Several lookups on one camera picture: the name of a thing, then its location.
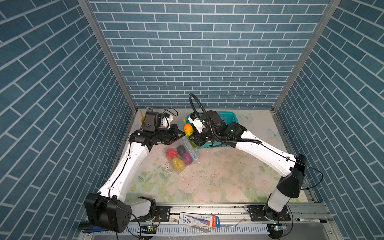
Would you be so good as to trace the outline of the toy corn cob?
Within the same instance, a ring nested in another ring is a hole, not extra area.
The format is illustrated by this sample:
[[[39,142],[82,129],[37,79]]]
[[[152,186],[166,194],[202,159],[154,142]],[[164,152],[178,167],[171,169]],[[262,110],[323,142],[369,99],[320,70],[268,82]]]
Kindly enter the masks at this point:
[[[186,137],[188,138],[194,133],[194,129],[191,124],[185,124],[184,125],[184,132],[186,134]]]

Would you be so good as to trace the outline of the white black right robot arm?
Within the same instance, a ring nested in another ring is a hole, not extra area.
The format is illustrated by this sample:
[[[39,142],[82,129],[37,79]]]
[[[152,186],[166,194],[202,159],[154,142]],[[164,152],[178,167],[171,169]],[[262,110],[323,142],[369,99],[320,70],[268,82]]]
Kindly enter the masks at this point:
[[[307,158],[304,155],[294,156],[281,151],[238,123],[219,123],[210,127],[202,123],[186,124],[184,131],[186,137],[199,147],[207,142],[229,145],[252,155],[280,174],[281,178],[263,208],[268,220],[276,221],[288,201],[299,197],[306,171]]]

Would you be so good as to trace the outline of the yellow toy potato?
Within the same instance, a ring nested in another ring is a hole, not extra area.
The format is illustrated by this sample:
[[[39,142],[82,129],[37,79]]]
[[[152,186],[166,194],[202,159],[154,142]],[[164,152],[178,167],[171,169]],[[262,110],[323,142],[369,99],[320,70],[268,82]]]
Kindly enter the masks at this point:
[[[178,157],[174,157],[171,159],[171,166],[175,169],[175,170],[182,170],[185,168],[185,163]]]

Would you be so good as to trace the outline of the red toy pepper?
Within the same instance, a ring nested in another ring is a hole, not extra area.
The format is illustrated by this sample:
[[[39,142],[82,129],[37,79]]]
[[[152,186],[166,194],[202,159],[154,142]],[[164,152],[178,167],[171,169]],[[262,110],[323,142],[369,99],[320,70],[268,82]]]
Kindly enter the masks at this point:
[[[174,150],[172,148],[167,149],[166,158],[168,160],[171,160],[171,159],[176,158],[176,157],[178,157],[178,152],[176,150]]]

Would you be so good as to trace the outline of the clear zip top bag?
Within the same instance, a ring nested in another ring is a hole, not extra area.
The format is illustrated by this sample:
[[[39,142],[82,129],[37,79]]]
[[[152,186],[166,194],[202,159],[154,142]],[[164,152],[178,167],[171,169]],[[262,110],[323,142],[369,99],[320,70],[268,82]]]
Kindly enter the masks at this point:
[[[198,146],[190,140],[193,126],[183,119],[182,131],[185,135],[166,147],[165,157],[173,172],[180,173],[188,166],[197,162],[199,158]]]

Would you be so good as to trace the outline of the dark toy avocado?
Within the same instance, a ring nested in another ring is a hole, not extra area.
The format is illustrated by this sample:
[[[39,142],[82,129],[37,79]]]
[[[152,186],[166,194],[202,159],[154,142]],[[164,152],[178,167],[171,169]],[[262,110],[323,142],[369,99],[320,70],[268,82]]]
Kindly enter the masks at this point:
[[[183,154],[185,154],[187,151],[186,151],[186,148],[184,145],[179,145],[177,146],[177,152],[179,154],[179,156],[183,156]]]

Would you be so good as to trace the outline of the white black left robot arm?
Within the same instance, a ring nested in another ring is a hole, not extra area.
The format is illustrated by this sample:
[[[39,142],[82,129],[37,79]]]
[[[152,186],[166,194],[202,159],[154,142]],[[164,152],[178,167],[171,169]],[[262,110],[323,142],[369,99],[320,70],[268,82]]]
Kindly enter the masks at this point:
[[[106,183],[97,193],[86,196],[84,204],[88,222],[79,225],[78,229],[91,230],[97,227],[122,233],[133,220],[153,220],[156,217],[156,201],[139,197],[125,203],[128,186],[153,146],[170,145],[184,136],[185,133],[176,124],[167,129],[134,131],[129,136],[126,152]]]

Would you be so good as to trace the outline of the purple toy onion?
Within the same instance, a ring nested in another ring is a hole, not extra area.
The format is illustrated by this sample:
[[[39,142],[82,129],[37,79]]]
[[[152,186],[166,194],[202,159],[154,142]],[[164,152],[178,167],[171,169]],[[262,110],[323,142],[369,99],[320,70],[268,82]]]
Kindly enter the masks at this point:
[[[194,158],[189,153],[184,153],[182,155],[182,161],[185,165],[190,165],[194,162]]]

